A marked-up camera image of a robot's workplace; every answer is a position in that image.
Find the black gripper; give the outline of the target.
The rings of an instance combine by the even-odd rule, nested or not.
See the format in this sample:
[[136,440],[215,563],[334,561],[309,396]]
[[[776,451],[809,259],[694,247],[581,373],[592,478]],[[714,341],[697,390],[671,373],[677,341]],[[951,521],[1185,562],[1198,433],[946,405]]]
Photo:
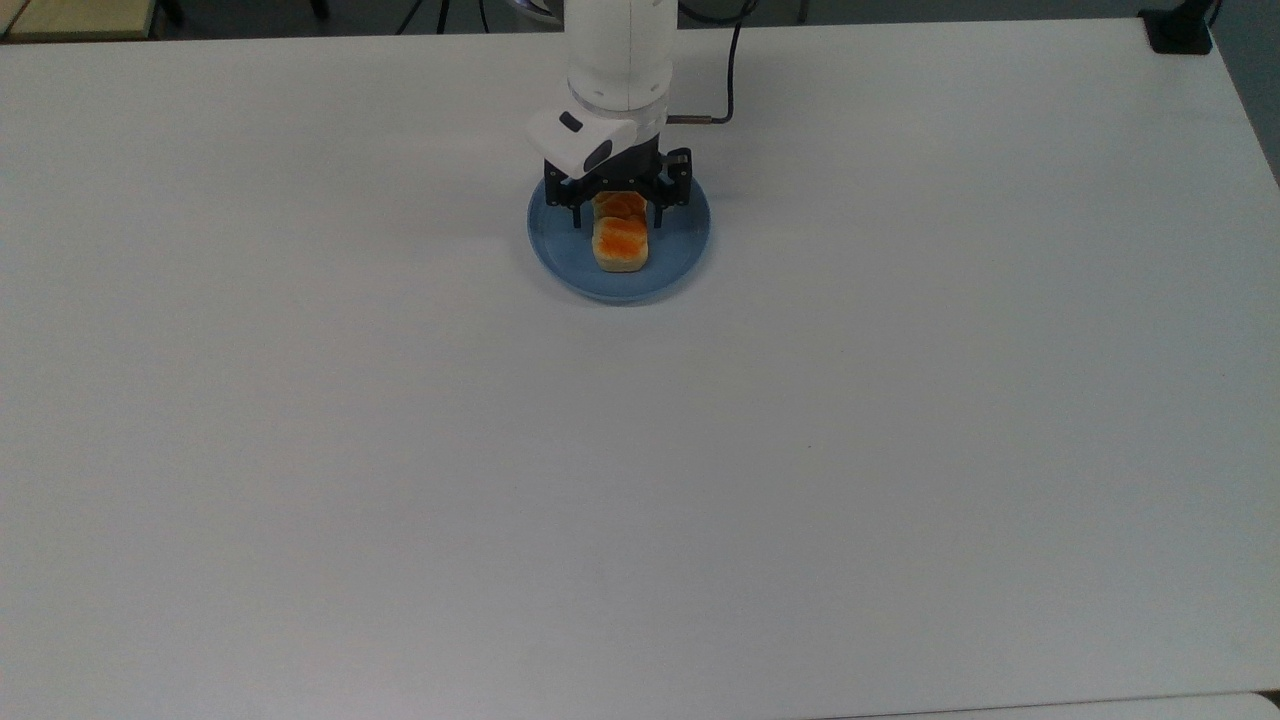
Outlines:
[[666,210],[686,206],[692,197],[692,150],[662,152],[658,137],[609,158],[573,178],[544,163],[543,197],[550,208],[568,208],[575,229],[582,228],[582,205],[604,192],[635,192],[654,204],[654,228],[664,225]]

